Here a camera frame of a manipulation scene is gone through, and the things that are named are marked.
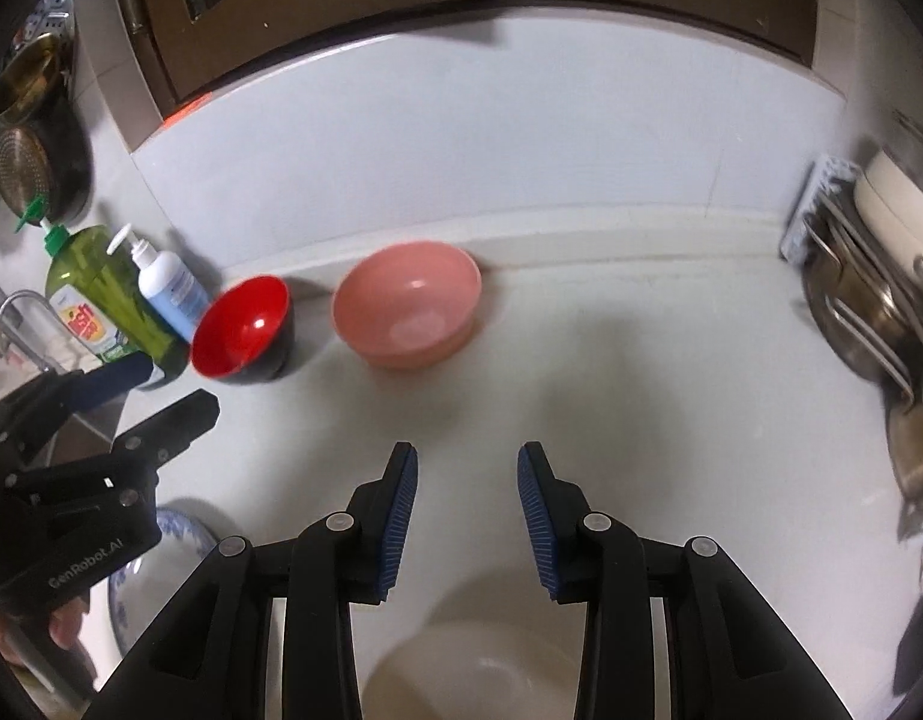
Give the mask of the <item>person's left hand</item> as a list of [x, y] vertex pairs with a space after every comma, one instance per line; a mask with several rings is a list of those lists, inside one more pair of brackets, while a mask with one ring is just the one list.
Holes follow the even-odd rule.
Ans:
[[[63, 650], [71, 650], [79, 642], [80, 631], [84, 624], [84, 617], [91, 609], [91, 600], [86, 595], [77, 595], [73, 600], [64, 603], [48, 616], [46, 630], [55, 645]], [[22, 667], [24, 660], [20, 658], [16, 647], [11, 644], [9, 635], [19, 621], [0, 610], [0, 655], [13, 667]]]

